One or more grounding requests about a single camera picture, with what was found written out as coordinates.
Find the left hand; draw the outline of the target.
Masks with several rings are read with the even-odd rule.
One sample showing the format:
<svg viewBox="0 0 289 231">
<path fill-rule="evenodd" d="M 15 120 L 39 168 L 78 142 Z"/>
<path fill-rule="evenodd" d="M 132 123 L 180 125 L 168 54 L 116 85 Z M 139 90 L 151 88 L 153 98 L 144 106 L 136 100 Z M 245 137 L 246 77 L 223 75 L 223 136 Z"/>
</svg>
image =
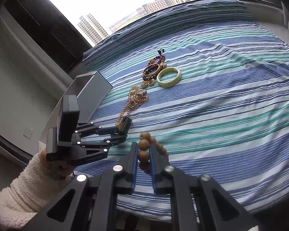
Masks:
<svg viewBox="0 0 289 231">
<path fill-rule="evenodd" d="M 42 150 L 39 154 L 39 160 L 47 170 L 49 176 L 54 180 L 64 180 L 70 176 L 74 171 L 75 167 L 68 165 L 65 161 L 53 161 L 49 162 L 46 160 L 46 149 Z"/>
</svg>

